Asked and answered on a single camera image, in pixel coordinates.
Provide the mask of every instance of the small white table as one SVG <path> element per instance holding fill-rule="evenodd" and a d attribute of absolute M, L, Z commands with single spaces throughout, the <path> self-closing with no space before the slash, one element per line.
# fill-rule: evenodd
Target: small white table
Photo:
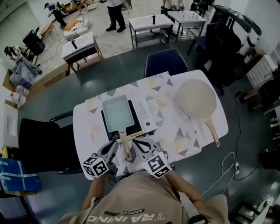
<path fill-rule="evenodd" d="M 92 31 L 76 38 L 74 40 L 74 43 L 77 49 L 75 49 L 70 41 L 63 45 L 61 53 L 61 58 L 63 58 L 67 62 L 67 64 L 73 69 L 74 72 L 76 72 L 76 70 L 73 68 L 73 64 L 76 63 L 79 70 L 79 64 L 77 63 L 77 61 L 84 59 L 84 61 L 87 63 L 87 56 L 97 53 L 99 59 L 103 60 L 102 53 L 99 50 Z"/>
<path fill-rule="evenodd" d="M 187 30 L 186 37 L 188 37 L 189 31 L 191 31 L 193 36 L 200 36 L 203 27 L 206 23 L 205 19 L 203 19 L 196 12 L 193 11 L 168 11 L 168 17 L 173 18 L 175 21 L 178 22 L 178 29 L 175 35 L 175 41 L 178 40 L 179 34 L 181 34 L 180 37 L 183 37 L 184 29 Z M 192 29 L 199 30 L 198 35 L 192 32 Z"/>
<path fill-rule="evenodd" d="M 167 33 L 163 28 L 170 28 L 174 24 L 167 16 L 163 14 L 156 15 L 155 24 L 153 24 L 153 17 L 143 16 L 129 19 L 129 29 L 131 35 L 132 48 L 137 49 L 138 43 L 150 40 L 167 38 L 169 40 L 170 33 Z M 158 34 L 152 33 L 152 30 L 159 30 Z"/>
<path fill-rule="evenodd" d="M 73 132 L 81 165 L 92 153 L 97 152 L 101 146 L 109 142 L 101 115 L 102 101 L 121 94 L 126 94 L 127 98 L 133 94 L 143 95 L 146 99 L 157 125 L 154 135 L 146 137 L 158 142 L 163 150 L 168 152 L 169 163 L 201 152 L 202 147 L 214 141 L 212 134 L 205 123 L 188 118 L 176 100 L 179 87 L 192 78 L 205 81 L 214 90 L 205 74 L 200 70 L 174 76 L 162 73 L 108 91 L 87 100 L 87 103 L 75 106 Z M 217 135 L 221 138 L 228 133 L 228 123 L 217 94 L 216 99 L 217 109 L 212 120 Z M 125 161 L 124 158 L 125 154 L 120 145 L 113 160 L 118 168 L 117 176 L 143 170 L 139 158 L 136 158 L 132 163 Z M 93 179 L 87 172 L 84 171 L 84 174 L 87 179 Z"/>

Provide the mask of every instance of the pan handle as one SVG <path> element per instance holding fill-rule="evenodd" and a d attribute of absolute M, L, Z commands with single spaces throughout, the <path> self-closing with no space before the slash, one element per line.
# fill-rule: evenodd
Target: pan handle
<path fill-rule="evenodd" d="M 128 147 L 126 131 L 120 132 L 119 136 L 121 137 L 122 146 L 123 146 L 123 149 L 124 149 L 124 153 L 126 155 L 126 160 L 131 161 L 132 157 L 131 157 L 130 149 Z"/>
<path fill-rule="evenodd" d="M 220 141 L 219 141 L 219 138 L 218 138 L 216 129 L 215 129 L 214 125 L 213 125 L 212 119 L 207 120 L 205 123 L 206 123 L 206 125 L 209 127 L 209 129 L 210 129 L 210 131 L 211 131 L 211 133 L 212 133 L 212 136 L 213 136 L 213 138 L 214 138 L 214 141 L 215 141 L 216 146 L 217 146 L 217 147 L 220 147 L 221 144 L 220 144 Z"/>

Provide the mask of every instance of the blue chair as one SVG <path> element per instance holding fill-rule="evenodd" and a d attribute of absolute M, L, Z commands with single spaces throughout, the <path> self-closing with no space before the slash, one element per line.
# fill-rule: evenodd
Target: blue chair
<path fill-rule="evenodd" d="M 206 51 L 206 36 L 195 37 L 191 47 L 188 50 L 188 55 L 191 53 L 195 43 L 197 43 L 204 51 Z"/>
<path fill-rule="evenodd" d="M 177 75 L 188 70 L 187 64 L 175 49 L 168 49 L 152 53 L 147 57 L 145 75 L 150 77 L 163 72 Z"/>

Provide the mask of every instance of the white cable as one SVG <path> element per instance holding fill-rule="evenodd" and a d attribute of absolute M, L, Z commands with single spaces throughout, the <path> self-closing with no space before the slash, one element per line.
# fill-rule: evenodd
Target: white cable
<path fill-rule="evenodd" d="M 224 171 L 223 171 L 224 160 L 225 160 L 230 154 L 233 154 L 233 163 L 232 163 L 231 166 L 224 172 Z M 209 190 L 214 186 L 215 183 L 217 183 L 219 180 L 221 180 L 221 178 L 233 167 L 234 163 L 235 163 L 235 153 L 234 153 L 234 152 L 230 152 L 230 153 L 223 159 L 223 161 L 222 161 L 222 175 L 221 175 L 221 177 L 219 177 L 219 179 L 216 180 L 216 181 L 211 185 L 210 188 L 208 188 L 206 191 L 204 191 L 203 194 L 205 194 L 207 191 L 209 191 Z"/>

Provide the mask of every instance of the floor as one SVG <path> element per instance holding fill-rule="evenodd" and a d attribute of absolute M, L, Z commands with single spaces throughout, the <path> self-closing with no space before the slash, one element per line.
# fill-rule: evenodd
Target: floor
<path fill-rule="evenodd" d="M 129 51 L 71 74 L 26 102 L 19 109 L 18 125 L 20 126 L 22 118 L 48 121 L 54 116 L 73 110 L 75 105 L 83 103 L 90 97 L 143 78 L 147 56 L 159 50 L 177 49 L 186 61 L 188 71 L 195 70 L 198 53 L 193 50 L 187 56 L 190 44 L 190 41 L 179 41 Z M 210 144 L 204 147 L 201 153 L 175 164 L 176 171 L 201 193 L 220 177 L 223 158 L 229 152 L 236 151 L 239 128 L 234 96 L 237 91 L 250 87 L 249 81 L 244 78 L 226 87 L 225 95 L 220 97 L 229 127 L 228 134 L 220 140 L 221 147 L 216 148 L 214 144 Z M 243 178 L 257 166 L 259 153 L 265 148 L 273 150 L 274 145 L 266 115 L 261 111 L 249 113 L 246 104 L 238 105 L 238 114 L 242 135 L 238 141 L 237 161 L 240 165 L 240 174 L 237 178 Z M 69 119 L 60 122 L 59 125 L 63 127 L 71 122 Z M 229 157 L 224 163 L 224 170 L 231 163 L 232 159 Z M 205 199 L 221 194 L 233 173 L 232 169 L 224 175 L 204 195 Z M 39 175 L 42 191 L 27 196 L 26 200 L 42 224 L 56 223 L 65 213 L 79 211 L 91 183 L 84 174 L 58 175 L 56 172 L 44 172 Z M 107 184 L 106 192 L 110 188 L 111 186 Z M 261 202 L 259 197 L 265 199 L 269 196 L 278 197 L 279 194 L 280 172 L 263 170 L 261 165 L 245 180 L 232 180 L 225 191 L 230 212 L 235 210 L 241 200 L 257 205 Z"/>
<path fill-rule="evenodd" d="M 93 31 L 93 35 L 96 38 L 96 42 L 98 43 L 104 58 L 109 58 L 130 51 L 132 45 L 129 28 L 121 33 L 117 33 L 116 30 L 107 32 L 106 28 L 110 26 L 107 6 L 100 3 L 95 3 L 95 5 L 97 8 L 87 13 L 79 14 L 79 12 L 76 11 L 68 15 L 64 18 L 65 22 L 68 23 L 78 17 L 88 19 L 92 23 L 90 31 Z M 132 0 L 132 6 L 132 9 L 122 11 L 127 27 L 129 18 L 151 15 L 151 13 L 160 14 L 162 0 Z M 40 66 L 43 73 L 38 76 L 36 81 L 65 63 L 61 58 L 61 52 L 62 46 L 68 41 L 63 37 L 64 31 L 59 29 L 59 26 L 60 24 L 55 21 L 54 30 L 44 40 L 45 49 L 43 53 L 38 56 L 36 63 L 39 65 L 44 62 Z"/>

